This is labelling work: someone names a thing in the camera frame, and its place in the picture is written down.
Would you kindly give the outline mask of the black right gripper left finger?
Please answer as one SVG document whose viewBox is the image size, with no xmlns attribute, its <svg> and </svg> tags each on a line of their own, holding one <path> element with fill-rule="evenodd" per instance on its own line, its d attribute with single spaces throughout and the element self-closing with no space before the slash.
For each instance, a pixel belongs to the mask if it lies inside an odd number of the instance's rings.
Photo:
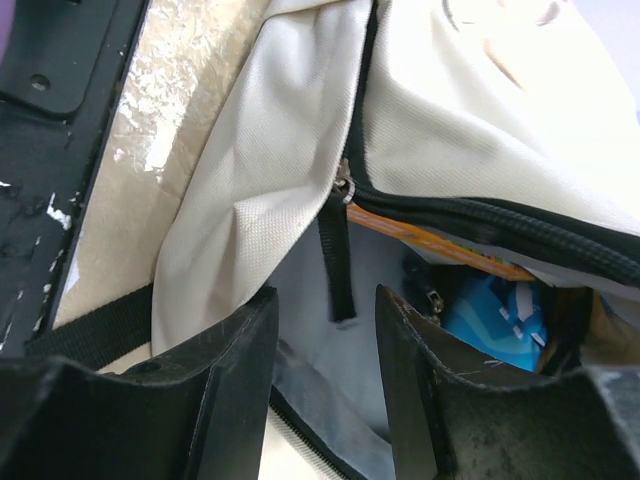
<svg viewBox="0 0 640 480">
<path fill-rule="evenodd" d="M 143 287 L 1 361 L 5 479 L 254 479 L 278 338 L 263 287 L 216 325 L 120 374 L 151 333 Z"/>
</svg>

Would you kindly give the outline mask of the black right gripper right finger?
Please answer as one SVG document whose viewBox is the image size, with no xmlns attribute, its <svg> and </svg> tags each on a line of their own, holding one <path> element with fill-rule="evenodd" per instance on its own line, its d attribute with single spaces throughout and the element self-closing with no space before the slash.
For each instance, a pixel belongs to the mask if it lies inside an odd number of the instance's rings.
<svg viewBox="0 0 640 480">
<path fill-rule="evenodd" d="M 635 479 L 639 373 L 552 378 L 503 363 L 376 291 L 376 336 L 400 479 Z"/>
</svg>

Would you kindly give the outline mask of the blue pencil case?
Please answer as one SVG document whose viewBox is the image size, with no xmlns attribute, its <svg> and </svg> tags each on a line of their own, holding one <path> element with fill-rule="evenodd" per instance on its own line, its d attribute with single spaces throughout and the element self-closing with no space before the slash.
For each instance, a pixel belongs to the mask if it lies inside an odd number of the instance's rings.
<svg viewBox="0 0 640 480">
<path fill-rule="evenodd" d="M 445 307 L 443 328 L 483 353 L 532 372 L 548 340 L 540 286 L 469 276 Z"/>
</svg>

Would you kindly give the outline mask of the orange green paperback book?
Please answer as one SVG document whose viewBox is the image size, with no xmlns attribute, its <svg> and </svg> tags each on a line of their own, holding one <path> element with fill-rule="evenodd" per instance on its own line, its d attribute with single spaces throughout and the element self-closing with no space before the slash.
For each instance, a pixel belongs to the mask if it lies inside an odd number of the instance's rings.
<svg viewBox="0 0 640 480">
<path fill-rule="evenodd" d="M 464 248 L 417 226 L 367 212 L 356 205 L 347 208 L 347 218 L 360 226 L 403 241 L 411 247 L 416 247 L 419 253 L 428 253 L 429 259 L 433 259 L 435 263 L 466 265 L 510 281 L 532 281 L 535 279 L 527 270 L 517 265 L 505 263 L 498 257 Z"/>
</svg>

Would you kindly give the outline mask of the beige canvas backpack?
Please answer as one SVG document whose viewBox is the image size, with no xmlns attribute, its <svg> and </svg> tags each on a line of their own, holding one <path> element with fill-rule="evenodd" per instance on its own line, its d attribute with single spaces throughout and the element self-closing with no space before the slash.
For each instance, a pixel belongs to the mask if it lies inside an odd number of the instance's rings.
<svg viewBox="0 0 640 480">
<path fill-rule="evenodd" d="M 548 333 L 531 373 L 639 373 L 638 113 L 571 2 L 260 7 L 195 139 L 179 144 L 187 103 L 141 146 L 112 146 L 99 174 L 62 326 L 152 290 L 149 340 L 108 372 L 273 288 L 254 479 L 400 479 L 376 291 L 444 329 L 461 282 L 492 274 L 351 222 L 356 205 L 530 272 Z"/>
</svg>

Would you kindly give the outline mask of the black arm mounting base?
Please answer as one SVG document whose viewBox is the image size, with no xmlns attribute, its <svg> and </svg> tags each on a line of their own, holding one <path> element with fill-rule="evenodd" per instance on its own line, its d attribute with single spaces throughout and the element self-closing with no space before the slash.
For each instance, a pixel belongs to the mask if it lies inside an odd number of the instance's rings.
<svg viewBox="0 0 640 480">
<path fill-rule="evenodd" d="M 19 1 L 1 62 L 1 352 L 53 322 L 144 1 Z"/>
</svg>

